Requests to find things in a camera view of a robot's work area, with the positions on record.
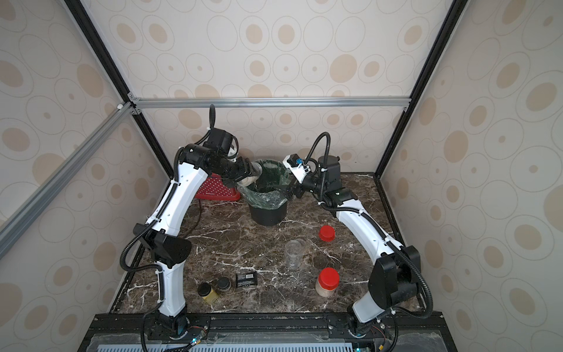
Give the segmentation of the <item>small red jar lid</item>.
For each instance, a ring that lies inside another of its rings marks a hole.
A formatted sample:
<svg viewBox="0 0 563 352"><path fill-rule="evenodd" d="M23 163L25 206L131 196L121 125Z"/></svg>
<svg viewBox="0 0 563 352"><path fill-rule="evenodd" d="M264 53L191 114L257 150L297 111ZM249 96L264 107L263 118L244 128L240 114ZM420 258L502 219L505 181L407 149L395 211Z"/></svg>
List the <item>small red jar lid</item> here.
<svg viewBox="0 0 563 352"><path fill-rule="evenodd" d="M330 225L324 225L320 228L318 236L321 241L332 242L336 238L336 230Z"/></svg>

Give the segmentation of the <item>red-lid oatmeal jar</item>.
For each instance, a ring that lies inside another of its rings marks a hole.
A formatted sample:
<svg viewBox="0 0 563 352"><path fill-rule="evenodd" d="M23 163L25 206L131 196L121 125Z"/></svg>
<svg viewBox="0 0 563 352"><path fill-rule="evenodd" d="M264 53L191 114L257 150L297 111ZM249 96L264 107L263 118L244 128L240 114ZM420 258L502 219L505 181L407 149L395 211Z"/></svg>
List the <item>red-lid oatmeal jar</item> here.
<svg viewBox="0 0 563 352"><path fill-rule="evenodd" d="M240 186L248 187L255 183L262 175L262 166L257 162L250 164L250 174L239 182Z"/></svg>
<svg viewBox="0 0 563 352"><path fill-rule="evenodd" d="M315 290L319 296L330 297L340 284L340 276L334 268L324 268L318 275Z"/></svg>

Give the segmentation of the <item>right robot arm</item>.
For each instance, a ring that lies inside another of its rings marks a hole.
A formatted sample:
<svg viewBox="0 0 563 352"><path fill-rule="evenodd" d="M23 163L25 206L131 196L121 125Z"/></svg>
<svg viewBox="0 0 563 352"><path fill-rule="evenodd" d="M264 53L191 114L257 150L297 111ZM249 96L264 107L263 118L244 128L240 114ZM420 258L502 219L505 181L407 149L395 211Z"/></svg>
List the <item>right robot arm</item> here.
<svg viewBox="0 0 563 352"><path fill-rule="evenodd" d="M365 336L373 321L396 311L419 319L432 315L433 295L414 246L404 246L390 236L369 215L357 195L339 181L336 187L327 189L317 176L307 175L302 182L293 177L286 197L300 198L306 193L353 233L372 261L368 293L348 309L348 326L354 337Z"/></svg>

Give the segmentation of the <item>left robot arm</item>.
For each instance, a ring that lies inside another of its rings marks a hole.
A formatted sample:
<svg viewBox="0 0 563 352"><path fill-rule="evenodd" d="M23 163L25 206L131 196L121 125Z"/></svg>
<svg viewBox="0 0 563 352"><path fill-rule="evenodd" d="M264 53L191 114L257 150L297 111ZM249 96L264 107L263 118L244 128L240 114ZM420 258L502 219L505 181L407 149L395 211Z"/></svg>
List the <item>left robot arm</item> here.
<svg viewBox="0 0 563 352"><path fill-rule="evenodd" d="M174 157L174 174L155 211L144 224L133 229L134 238L120 255L120 267L127 272L154 270L158 276L157 323L182 337L189 330L183 272L192 244L180 238L181 224L200 186L212 174L239 186L249 186L262 174L262 167L247 158L230 158L221 148L190 144ZM127 255L140 243L148 249L153 263L131 266Z"/></svg>

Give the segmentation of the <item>black trash bin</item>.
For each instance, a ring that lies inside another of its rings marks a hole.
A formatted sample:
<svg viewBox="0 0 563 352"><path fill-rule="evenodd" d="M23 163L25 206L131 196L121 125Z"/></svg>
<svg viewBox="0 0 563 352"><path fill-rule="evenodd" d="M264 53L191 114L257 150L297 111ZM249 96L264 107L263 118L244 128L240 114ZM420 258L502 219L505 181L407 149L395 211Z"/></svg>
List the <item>black trash bin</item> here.
<svg viewBox="0 0 563 352"><path fill-rule="evenodd" d="M250 216L254 222L265 227L281 223L287 215L287 202L277 209L258 208L249 204Z"/></svg>

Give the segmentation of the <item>clear oatmeal jar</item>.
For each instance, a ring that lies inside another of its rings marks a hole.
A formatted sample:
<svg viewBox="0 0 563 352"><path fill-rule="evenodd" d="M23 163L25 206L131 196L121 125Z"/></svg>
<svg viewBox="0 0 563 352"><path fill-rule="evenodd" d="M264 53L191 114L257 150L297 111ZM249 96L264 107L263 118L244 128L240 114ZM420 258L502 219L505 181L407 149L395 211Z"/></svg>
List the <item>clear oatmeal jar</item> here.
<svg viewBox="0 0 563 352"><path fill-rule="evenodd" d="M293 239L286 243L284 248L286 267L289 271L297 271L303 262L306 242L302 238Z"/></svg>

